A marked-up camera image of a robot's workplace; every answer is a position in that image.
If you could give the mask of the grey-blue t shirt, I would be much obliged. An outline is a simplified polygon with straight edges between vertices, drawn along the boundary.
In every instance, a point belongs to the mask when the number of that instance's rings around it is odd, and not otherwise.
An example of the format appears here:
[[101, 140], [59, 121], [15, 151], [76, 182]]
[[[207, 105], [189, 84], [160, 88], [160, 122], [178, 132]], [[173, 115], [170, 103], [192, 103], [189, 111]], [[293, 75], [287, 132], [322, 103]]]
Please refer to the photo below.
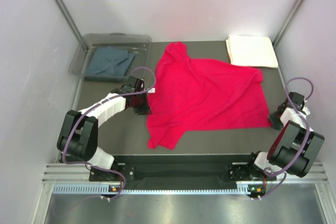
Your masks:
[[125, 49], [113, 47], [98, 48], [88, 67], [87, 76], [124, 76], [131, 66], [134, 54]]

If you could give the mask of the right aluminium corner post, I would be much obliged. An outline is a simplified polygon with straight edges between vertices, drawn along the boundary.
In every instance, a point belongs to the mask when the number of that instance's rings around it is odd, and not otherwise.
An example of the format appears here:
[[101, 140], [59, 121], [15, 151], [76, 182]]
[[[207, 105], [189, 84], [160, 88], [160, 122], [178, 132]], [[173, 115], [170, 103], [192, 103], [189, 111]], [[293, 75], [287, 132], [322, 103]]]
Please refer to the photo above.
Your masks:
[[300, 11], [300, 8], [302, 7], [305, 0], [295, 0], [293, 6], [291, 7], [287, 17], [285, 18], [284, 22], [282, 23], [277, 35], [275, 36], [275, 39], [272, 42], [272, 45], [274, 48], [276, 48], [279, 43], [281, 42], [282, 38], [286, 34], [287, 30], [289, 29], [291, 23], [293, 22], [295, 16]]

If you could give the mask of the clear plastic bin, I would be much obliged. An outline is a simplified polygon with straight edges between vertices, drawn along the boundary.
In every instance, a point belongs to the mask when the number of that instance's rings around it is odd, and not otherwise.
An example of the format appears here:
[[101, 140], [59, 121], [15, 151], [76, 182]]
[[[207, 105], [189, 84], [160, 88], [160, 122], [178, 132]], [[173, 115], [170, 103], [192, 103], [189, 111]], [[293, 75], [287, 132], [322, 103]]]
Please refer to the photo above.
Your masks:
[[152, 38], [121, 33], [83, 35], [87, 50], [79, 45], [69, 66], [73, 76], [89, 81], [123, 82], [129, 75], [145, 76]]

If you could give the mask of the left aluminium corner post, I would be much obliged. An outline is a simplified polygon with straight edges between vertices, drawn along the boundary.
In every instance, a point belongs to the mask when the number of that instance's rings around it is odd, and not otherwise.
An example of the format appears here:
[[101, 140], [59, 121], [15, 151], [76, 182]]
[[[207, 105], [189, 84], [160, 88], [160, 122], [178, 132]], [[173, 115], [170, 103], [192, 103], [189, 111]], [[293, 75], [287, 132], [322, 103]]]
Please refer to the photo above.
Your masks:
[[88, 51], [88, 46], [85, 43], [77, 25], [75, 24], [68, 8], [66, 7], [63, 0], [54, 0], [56, 6], [58, 7], [59, 11], [61, 12], [63, 18], [65, 19], [67, 25], [69, 26], [70, 30], [72, 31], [73, 35], [75, 36], [78, 44], [82, 47], [84, 51]]

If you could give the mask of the aluminium corner post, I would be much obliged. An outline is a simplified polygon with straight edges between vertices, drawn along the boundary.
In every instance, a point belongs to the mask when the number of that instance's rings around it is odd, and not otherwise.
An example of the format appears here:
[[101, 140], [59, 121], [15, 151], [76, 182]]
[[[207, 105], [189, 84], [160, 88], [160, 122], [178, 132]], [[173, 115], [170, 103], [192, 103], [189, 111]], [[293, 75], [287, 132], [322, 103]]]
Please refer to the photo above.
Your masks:
[[282, 38], [286, 34], [287, 30], [289, 29], [291, 23], [293, 22], [295, 16], [300, 11], [300, 8], [302, 7], [305, 0], [295, 0], [293, 6], [291, 7], [287, 17], [285, 18], [284, 22], [282, 23], [277, 35], [275, 36], [275, 39], [272, 42], [272, 45], [274, 48], [276, 48], [279, 43], [281, 42]]
[[88, 51], [88, 46], [85, 43], [77, 25], [75, 24], [68, 8], [66, 7], [63, 0], [54, 0], [56, 6], [58, 7], [59, 11], [61, 12], [63, 18], [65, 19], [67, 25], [69, 26], [70, 30], [72, 31], [73, 35], [75, 36], [78, 44], [82, 47], [84, 51]]

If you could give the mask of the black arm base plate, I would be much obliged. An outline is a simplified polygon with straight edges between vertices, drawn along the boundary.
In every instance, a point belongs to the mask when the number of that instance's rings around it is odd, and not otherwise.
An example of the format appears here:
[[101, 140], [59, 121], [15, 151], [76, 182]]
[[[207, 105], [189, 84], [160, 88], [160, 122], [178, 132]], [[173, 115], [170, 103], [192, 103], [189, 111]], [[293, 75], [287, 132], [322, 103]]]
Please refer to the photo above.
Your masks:
[[249, 177], [251, 154], [119, 155], [107, 168], [134, 182], [144, 178], [216, 177], [225, 182], [262, 181]]

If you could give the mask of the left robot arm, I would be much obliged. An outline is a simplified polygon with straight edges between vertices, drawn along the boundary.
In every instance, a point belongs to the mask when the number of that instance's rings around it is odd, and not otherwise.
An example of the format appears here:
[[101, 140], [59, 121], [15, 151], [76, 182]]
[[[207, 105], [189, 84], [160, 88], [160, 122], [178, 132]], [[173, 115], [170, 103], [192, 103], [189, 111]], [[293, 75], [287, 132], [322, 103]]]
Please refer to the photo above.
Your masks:
[[78, 162], [98, 167], [107, 180], [114, 180], [119, 168], [115, 159], [98, 147], [98, 129], [119, 112], [132, 108], [137, 115], [151, 114], [147, 90], [142, 79], [130, 76], [119, 89], [114, 89], [106, 97], [80, 111], [66, 113], [57, 149], [76, 158]]

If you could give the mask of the pink t shirt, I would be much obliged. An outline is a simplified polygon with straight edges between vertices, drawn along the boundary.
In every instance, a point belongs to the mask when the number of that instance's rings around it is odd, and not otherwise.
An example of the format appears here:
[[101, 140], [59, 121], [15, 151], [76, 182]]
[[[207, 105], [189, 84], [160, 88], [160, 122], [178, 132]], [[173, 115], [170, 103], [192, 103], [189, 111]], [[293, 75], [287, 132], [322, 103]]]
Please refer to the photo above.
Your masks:
[[148, 148], [174, 149], [187, 131], [269, 127], [263, 73], [215, 59], [192, 59], [182, 42], [167, 45], [148, 101]]

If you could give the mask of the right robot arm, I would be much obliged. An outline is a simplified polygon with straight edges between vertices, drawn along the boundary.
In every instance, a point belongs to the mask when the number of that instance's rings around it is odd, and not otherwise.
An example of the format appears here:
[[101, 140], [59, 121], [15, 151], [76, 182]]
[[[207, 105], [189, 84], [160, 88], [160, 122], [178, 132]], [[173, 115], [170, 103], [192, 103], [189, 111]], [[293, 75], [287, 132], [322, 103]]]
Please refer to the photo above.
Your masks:
[[245, 174], [252, 180], [265, 176], [264, 171], [276, 173], [285, 168], [297, 153], [300, 153], [293, 164], [286, 169], [290, 175], [305, 177], [311, 169], [323, 143], [324, 136], [310, 128], [306, 130], [303, 121], [309, 114], [305, 106], [305, 97], [296, 92], [290, 92], [276, 112], [268, 116], [275, 130], [280, 133], [268, 152], [251, 154], [249, 163], [245, 166]]

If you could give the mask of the folded white t shirt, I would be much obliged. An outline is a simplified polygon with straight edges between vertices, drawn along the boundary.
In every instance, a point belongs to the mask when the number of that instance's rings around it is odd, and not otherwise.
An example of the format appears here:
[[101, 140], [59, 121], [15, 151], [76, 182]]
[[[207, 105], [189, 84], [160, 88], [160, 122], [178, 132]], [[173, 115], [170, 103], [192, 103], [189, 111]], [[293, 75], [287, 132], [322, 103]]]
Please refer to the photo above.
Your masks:
[[225, 43], [233, 65], [274, 69], [279, 66], [269, 37], [229, 35]]

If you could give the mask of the aluminium frame rail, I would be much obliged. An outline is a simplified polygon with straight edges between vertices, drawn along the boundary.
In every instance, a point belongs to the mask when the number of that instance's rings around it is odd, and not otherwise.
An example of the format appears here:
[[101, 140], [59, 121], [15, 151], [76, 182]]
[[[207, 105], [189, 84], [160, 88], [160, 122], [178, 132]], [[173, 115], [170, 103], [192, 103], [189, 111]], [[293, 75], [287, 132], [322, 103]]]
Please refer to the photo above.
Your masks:
[[[179, 179], [190, 179], [192, 184], [203, 181], [205, 184], [261, 182], [262, 178], [251, 178], [243, 169], [244, 164], [226, 165], [223, 163], [207, 164], [121, 164], [117, 167], [127, 183], [142, 182], [145, 179], [177, 183]], [[48, 164], [44, 172], [44, 184], [83, 184], [83, 183], [116, 183], [122, 177], [115, 173], [103, 172], [85, 165]]]

